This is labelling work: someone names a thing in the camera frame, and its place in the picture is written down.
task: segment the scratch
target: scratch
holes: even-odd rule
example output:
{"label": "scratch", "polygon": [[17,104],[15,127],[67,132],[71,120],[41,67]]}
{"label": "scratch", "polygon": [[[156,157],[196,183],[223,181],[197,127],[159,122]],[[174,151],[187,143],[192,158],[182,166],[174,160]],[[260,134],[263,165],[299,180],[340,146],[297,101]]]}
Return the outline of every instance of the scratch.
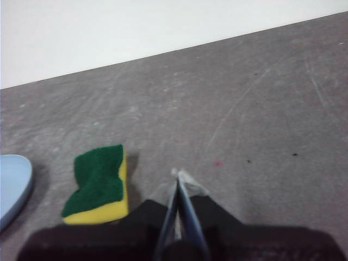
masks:
{"label": "scratch", "polygon": [[341,129],[340,127],[338,126],[338,124],[336,123],[336,119],[335,117],[327,110],[327,102],[324,100],[320,90],[319,90],[319,87],[318,87],[318,84],[316,83],[316,81],[314,80],[313,78],[313,69],[312,67],[309,65],[309,63],[307,62],[307,55],[305,54],[304,55],[304,63],[306,65],[306,68],[307,68],[307,72],[309,74],[309,78],[310,80],[312,81],[313,83],[313,86],[314,86],[314,89],[315,89],[315,92],[316,92],[316,95],[318,96],[319,98],[319,101],[324,109],[324,111],[326,112],[326,114],[328,115],[329,119],[331,120],[331,122],[337,127],[339,133],[341,133]]}
{"label": "scratch", "polygon": [[237,105],[247,96],[247,94],[258,84],[261,82],[261,80],[276,66],[278,65],[289,53],[291,52],[291,50],[289,52],[287,52],[285,55],[283,55],[282,57],[279,58],[279,60],[277,60],[273,65],[271,65],[258,79],[256,79],[247,89],[245,92],[243,92],[243,94],[238,98],[238,100],[230,107],[230,109],[228,110],[228,112],[225,114],[225,116],[221,119],[219,125],[216,127],[213,135],[210,137],[206,147],[203,150],[202,156],[200,157],[195,171],[196,172],[197,168],[199,167],[203,156],[205,155],[206,151],[208,150],[208,148],[210,147],[210,145],[212,144],[212,142],[214,141],[215,137],[217,136],[219,130],[221,129],[221,127],[225,124],[227,118],[230,116],[230,114],[233,112],[233,110],[237,107]]}
{"label": "scratch", "polygon": [[318,88],[318,85],[316,83],[316,81],[314,80],[313,76],[312,76],[312,69],[309,67],[308,63],[307,63],[307,58],[304,59],[304,63],[306,65],[306,68],[307,68],[307,72],[309,74],[309,77],[310,77],[310,80],[312,81],[313,83],[313,86],[314,86],[314,89],[316,91],[316,95],[318,96],[320,102],[321,102],[321,105],[325,108],[325,100],[323,99],[322,95],[321,95],[321,92],[319,91],[319,88]]}

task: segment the yellow sponge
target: yellow sponge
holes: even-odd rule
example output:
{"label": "yellow sponge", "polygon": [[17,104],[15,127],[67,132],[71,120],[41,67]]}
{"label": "yellow sponge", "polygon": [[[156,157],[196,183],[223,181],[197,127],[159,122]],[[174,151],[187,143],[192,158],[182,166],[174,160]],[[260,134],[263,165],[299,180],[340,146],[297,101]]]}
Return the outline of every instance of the yellow sponge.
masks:
{"label": "yellow sponge", "polygon": [[122,180],[123,186],[123,198],[120,201],[114,201],[111,203],[106,203],[102,206],[70,214],[63,217],[63,220],[67,224],[78,225],[78,224],[98,224],[114,221],[121,219],[128,215],[128,196],[127,196],[127,186],[126,186],[126,176],[127,176],[127,164],[126,164],[126,153],[123,150],[122,163],[119,167],[119,172],[115,171],[115,175],[119,176]]}

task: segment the light blue object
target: light blue object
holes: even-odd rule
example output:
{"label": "light blue object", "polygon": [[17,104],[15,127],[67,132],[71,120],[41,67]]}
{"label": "light blue object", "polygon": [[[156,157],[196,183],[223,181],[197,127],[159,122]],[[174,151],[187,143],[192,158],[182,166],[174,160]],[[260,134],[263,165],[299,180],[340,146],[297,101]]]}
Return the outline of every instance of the light blue object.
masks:
{"label": "light blue object", "polygon": [[32,186],[32,165],[20,155],[1,155],[0,230],[15,217],[25,203]]}

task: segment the green and yellow sponge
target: green and yellow sponge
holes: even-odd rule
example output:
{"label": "green and yellow sponge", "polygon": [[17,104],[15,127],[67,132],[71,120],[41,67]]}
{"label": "green and yellow sponge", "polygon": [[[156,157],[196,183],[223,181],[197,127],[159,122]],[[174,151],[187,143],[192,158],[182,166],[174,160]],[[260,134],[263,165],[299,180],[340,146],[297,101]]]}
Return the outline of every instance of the green and yellow sponge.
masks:
{"label": "green and yellow sponge", "polygon": [[98,224],[128,214],[126,153],[122,145],[101,147],[74,161],[76,190],[65,203],[65,223]]}

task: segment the gray floor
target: gray floor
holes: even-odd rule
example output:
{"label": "gray floor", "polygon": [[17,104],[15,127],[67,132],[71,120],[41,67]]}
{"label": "gray floor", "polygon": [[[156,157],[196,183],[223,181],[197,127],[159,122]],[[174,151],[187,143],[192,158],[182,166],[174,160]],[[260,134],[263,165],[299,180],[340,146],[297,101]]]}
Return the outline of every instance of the gray floor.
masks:
{"label": "gray floor", "polygon": [[241,221],[321,229],[347,254],[347,25],[341,13],[3,90],[2,153],[33,162],[35,188],[2,260],[61,223],[74,157],[119,143],[131,208],[183,167]]}

